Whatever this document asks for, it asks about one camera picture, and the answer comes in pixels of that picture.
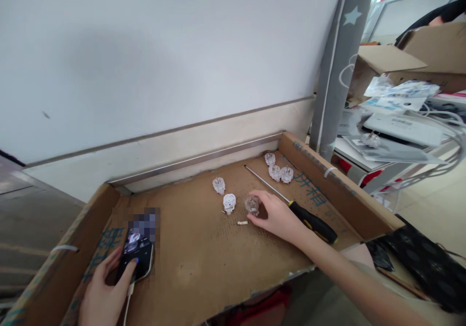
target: clear plastic plug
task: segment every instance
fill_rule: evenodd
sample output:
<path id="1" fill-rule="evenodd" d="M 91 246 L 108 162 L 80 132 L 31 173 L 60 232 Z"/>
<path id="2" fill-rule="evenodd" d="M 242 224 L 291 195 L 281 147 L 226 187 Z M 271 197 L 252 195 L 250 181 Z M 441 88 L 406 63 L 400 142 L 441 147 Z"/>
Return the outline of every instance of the clear plastic plug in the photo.
<path id="1" fill-rule="evenodd" d="M 234 206 L 236 205 L 236 196 L 233 194 L 226 194 L 223 197 L 223 205 L 225 206 L 223 213 L 230 215 L 234 210 Z"/>
<path id="2" fill-rule="evenodd" d="M 244 200 L 244 207 L 249 214 L 257 215 L 259 214 L 259 198 L 257 196 L 248 196 Z"/>
<path id="3" fill-rule="evenodd" d="M 363 134 L 361 141 L 374 149 L 377 149 L 381 144 L 379 136 L 374 134 L 374 132 Z"/>
<path id="4" fill-rule="evenodd" d="M 215 178 L 212 185 L 214 186 L 215 191 L 220 195 L 225 193 L 225 182 L 223 181 L 223 178 Z"/>
<path id="5" fill-rule="evenodd" d="M 293 170 L 290 167 L 282 168 L 282 181 L 289 184 L 293 180 Z"/>
<path id="6" fill-rule="evenodd" d="M 280 178 L 282 177 L 282 170 L 279 166 L 275 165 L 273 167 L 269 167 L 268 174 L 270 174 L 273 180 L 280 182 Z"/>
<path id="7" fill-rule="evenodd" d="M 273 167 L 275 165 L 275 155 L 268 153 L 265 155 L 266 163 L 269 167 Z"/>

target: yellow black handle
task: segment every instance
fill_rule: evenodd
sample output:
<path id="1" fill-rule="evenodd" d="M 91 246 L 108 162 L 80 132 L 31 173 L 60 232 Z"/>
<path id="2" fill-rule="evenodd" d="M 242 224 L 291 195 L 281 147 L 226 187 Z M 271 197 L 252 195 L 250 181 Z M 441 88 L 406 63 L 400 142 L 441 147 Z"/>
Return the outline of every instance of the yellow black handle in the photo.
<path id="1" fill-rule="evenodd" d="M 338 235 L 321 218 L 309 213 L 295 201 L 291 201 L 288 207 L 290 207 L 291 211 L 305 226 L 314 231 L 324 241 L 334 244 L 338 240 Z"/>

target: screwdriver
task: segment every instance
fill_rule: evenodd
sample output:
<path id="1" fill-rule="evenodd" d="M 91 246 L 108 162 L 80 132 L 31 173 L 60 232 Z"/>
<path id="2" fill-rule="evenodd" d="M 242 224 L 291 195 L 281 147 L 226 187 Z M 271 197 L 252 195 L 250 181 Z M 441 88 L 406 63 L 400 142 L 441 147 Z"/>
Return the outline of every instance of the screwdriver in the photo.
<path id="1" fill-rule="evenodd" d="M 309 213 L 303 207 L 298 205 L 296 201 L 290 201 L 282 194 L 280 194 L 277 190 L 272 187 L 268 182 L 262 179 L 258 174 L 256 174 L 251 168 L 244 165 L 252 174 L 258 177 L 262 182 L 267 185 L 269 188 L 274 190 L 281 198 L 283 198 L 286 203 L 288 203 L 288 207 L 294 213 L 295 216 L 309 229 L 314 231 L 317 236 L 319 236 L 324 241 L 328 242 L 329 244 L 334 244 L 338 240 L 338 235 L 334 232 L 334 230 L 327 225 L 321 218 L 316 217 L 314 214 Z"/>

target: hand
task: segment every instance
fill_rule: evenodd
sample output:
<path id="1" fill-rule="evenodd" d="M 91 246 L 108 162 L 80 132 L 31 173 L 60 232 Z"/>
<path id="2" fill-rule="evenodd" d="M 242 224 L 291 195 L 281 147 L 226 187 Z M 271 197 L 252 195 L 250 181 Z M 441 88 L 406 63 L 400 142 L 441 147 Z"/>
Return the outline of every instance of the hand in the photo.
<path id="1" fill-rule="evenodd" d="M 117 324 L 128 294 L 131 276 L 137 264 L 137 259 L 133 259 L 128 263 L 115 286 L 106 285 L 107 275 L 119 264 L 121 250 L 121 247 L 114 250 L 96 268 L 79 311 L 80 326 L 115 326 Z"/>
<path id="2" fill-rule="evenodd" d="M 310 232 L 277 196 L 262 190 L 253 190 L 249 195 L 259 197 L 268 214 L 268 219 L 259 219 L 252 214 L 248 214 L 248 219 L 253 222 L 253 224 L 277 235 L 293 245 L 299 243 L 301 239 L 300 233 L 306 231 Z"/>
<path id="3" fill-rule="evenodd" d="M 429 26 L 440 26 L 443 25 L 442 17 L 436 17 L 434 20 L 429 22 Z"/>

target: gray metal pole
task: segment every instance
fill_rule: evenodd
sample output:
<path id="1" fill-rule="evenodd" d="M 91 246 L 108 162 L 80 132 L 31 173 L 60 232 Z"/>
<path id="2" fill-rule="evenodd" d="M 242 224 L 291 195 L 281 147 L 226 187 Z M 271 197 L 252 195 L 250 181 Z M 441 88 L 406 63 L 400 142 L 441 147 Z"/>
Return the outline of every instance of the gray metal pole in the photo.
<path id="1" fill-rule="evenodd" d="M 322 63 L 309 146 L 330 161 L 371 0 L 338 0 Z"/>

